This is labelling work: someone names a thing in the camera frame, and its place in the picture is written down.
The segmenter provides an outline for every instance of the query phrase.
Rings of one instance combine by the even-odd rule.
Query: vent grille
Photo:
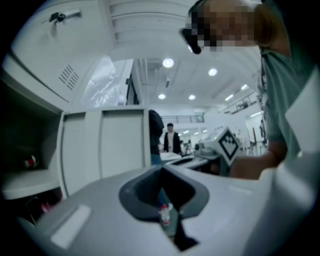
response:
[[[64,83],[71,91],[74,90],[76,87],[79,76],[77,73],[72,69],[70,65],[66,66],[66,68],[62,71],[59,76],[59,79],[62,83]]]

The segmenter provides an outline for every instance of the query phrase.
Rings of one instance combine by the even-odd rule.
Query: dark opening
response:
[[[123,207],[136,219],[160,222],[159,193],[164,191],[172,210],[176,212],[176,226],[171,237],[180,250],[186,250],[198,242],[186,237],[182,220],[197,216],[209,200],[209,191],[201,183],[173,170],[170,166],[158,166],[127,182],[119,193]]]

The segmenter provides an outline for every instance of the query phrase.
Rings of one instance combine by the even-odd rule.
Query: white plastic surface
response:
[[[63,249],[68,249],[86,224],[90,214],[90,207],[79,205],[78,209],[51,236],[51,241]]]
[[[51,14],[81,10],[67,24],[49,22]],[[20,30],[12,51],[54,93],[72,103],[85,73],[105,49],[97,1],[72,1],[37,12]]]
[[[47,169],[6,173],[2,176],[2,194],[7,200],[24,198],[60,186],[58,175]]]
[[[149,112],[115,106],[61,117],[57,167],[64,198],[87,184],[151,166]]]

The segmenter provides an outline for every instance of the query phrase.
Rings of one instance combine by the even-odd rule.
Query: door handle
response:
[[[71,20],[81,17],[82,13],[80,9],[68,10],[65,12],[55,12],[51,14],[49,22],[54,22],[55,25],[58,25],[62,22],[64,25],[66,25]]]

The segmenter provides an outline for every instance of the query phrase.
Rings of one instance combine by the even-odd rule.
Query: man in black jacket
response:
[[[174,132],[174,125],[168,123],[167,129],[168,132],[165,133],[163,149],[167,152],[181,154],[180,139],[178,133]]]

